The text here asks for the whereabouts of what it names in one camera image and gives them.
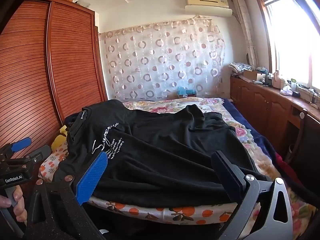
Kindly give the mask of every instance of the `floral bedspread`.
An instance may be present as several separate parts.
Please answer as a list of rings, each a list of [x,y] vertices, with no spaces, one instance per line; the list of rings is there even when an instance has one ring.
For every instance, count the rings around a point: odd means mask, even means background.
[[[222,105],[221,98],[181,98],[167,101],[139,101],[123,103],[128,109],[140,109],[155,113],[176,113],[187,105],[196,104],[203,113],[219,112],[223,120],[230,126],[235,127],[236,135],[248,150],[249,155],[261,174],[269,176],[272,180],[280,177],[280,173],[273,166],[270,158],[266,156],[261,148],[254,142],[251,131],[236,120]],[[58,148],[52,149],[53,153],[41,165],[39,177],[45,181],[52,181],[52,177],[61,160],[67,157],[67,142],[64,141]],[[293,218],[294,239],[301,235],[316,208],[303,202],[289,187],[287,187]],[[105,210],[120,213],[139,219],[153,220],[160,223],[180,224],[180,225],[202,225],[212,223],[222,223],[228,220],[236,207],[236,203],[206,205],[197,207],[176,207],[176,208],[144,208],[122,203],[109,202],[98,199],[94,196],[88,201],[90,204]],[[260,205],[257,204],[253,210],[250,220],[247,223],[242,236],[247,235],[259,213]]]

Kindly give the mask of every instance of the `cardboard box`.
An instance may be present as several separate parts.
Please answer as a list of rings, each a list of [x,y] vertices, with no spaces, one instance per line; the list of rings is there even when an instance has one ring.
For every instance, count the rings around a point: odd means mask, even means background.
[[[247,79],[250,79],[250,80],[260,81],[261,78],[266,77],[266,74],[262,74],[256,70],[249,71],[249,70],[245,69],[243,71],[243,76]]]

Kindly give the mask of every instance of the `window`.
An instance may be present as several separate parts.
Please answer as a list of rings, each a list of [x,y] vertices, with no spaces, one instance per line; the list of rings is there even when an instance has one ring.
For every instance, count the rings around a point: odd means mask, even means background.
[[[320,35],[295,0],[258,0],[267,28],[272,71],[320,89]]]

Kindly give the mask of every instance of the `black t-shirt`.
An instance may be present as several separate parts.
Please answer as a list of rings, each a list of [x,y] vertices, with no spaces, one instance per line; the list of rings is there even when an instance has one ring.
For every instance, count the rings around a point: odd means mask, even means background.
[[[244,174],[258,173],[247,150],[219,113],[196,105],[175,113],[129,110],[118,100],[83,108],[67,136],[68,157],[54,181],[75,174],[95,151],[108,154],[108,166],[93,195],[142,207],[229,203],[211,168],[221,150]]]

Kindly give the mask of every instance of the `wardrobe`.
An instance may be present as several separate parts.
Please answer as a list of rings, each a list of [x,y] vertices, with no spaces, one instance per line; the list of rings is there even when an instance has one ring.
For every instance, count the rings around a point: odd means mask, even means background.
[[[51,143],[65,117],[107,100],[94,12],[25,0],[0,35],[0,144]]]

